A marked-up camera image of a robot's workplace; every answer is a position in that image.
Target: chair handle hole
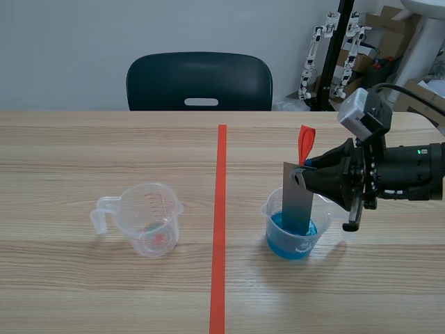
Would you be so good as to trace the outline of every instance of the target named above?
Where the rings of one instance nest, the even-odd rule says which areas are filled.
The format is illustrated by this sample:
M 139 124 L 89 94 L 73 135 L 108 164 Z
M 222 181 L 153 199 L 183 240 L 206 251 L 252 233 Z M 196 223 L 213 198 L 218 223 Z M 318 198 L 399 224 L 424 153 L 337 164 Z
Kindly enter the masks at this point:
M 220 102 L 217 99 L 186 99 L 184 103 L 186 106 L 218 106 Z

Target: measuring cup handle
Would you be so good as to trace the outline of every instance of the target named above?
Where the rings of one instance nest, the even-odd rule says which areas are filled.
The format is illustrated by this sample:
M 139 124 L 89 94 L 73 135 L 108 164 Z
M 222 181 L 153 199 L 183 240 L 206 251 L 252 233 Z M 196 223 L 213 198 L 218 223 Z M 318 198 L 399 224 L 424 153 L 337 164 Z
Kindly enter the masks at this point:
M 97 234 L 107 231 L 105 214 L 117 214 L 121 197 L 103 197 L 97 201 L 96 209 L 91 211 L 90 218 Z

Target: black cable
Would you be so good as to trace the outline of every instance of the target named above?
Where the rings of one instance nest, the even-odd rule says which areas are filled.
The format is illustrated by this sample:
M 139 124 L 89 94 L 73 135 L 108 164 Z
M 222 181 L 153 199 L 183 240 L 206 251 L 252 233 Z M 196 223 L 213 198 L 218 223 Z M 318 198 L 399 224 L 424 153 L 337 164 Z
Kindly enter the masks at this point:
M 413 93 L 412 91 L 403 88 L 403 87 L 399 87 L 390 83 L 379 83 L 378 85 L 375 85 L 374 87 L 370 88 L 370 91 L 373 91 L 375 93 L 380 92 L 382 89 L 384 88 L 389 88 L 392 90 L 397 90 L 398 92 L 408 95 L 409 97 L 412 97 L 413 99 L 416 99 L 417 101 L 422 102 L 423 104 L 425 104 L 428 108 L 431 108 L 432 110 L 436 111 L 437 113 L 439 113 L 440 115 L 445 117 L 445 111 L 442 110 L 441 108 L 439 108 L 437 105 L 431 103 L 430 101 L 428 101 L 427 99 L 423 98 L 422 96 Z

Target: red tab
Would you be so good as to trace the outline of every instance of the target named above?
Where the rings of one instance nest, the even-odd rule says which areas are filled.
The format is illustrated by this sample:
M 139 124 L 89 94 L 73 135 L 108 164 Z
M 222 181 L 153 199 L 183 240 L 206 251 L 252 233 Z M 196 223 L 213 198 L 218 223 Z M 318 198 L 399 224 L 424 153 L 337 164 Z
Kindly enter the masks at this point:
M 300 165 L 304 166 L 309 153 L 312 151 L 315 142 L 315 129 L 301 126 L 300 136 L 298 137 L 298 158 Z

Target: plastic bag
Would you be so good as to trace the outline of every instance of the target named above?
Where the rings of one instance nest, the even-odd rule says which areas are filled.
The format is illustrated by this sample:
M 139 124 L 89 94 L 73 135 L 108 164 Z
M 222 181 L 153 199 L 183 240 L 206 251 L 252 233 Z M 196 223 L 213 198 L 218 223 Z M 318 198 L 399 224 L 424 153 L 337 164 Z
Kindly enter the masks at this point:
M 272 106 L 272 111 L 310 111 L 311 109 L 302 101 L 295 99 L 288 99 L 287 97 L 281 99 Z

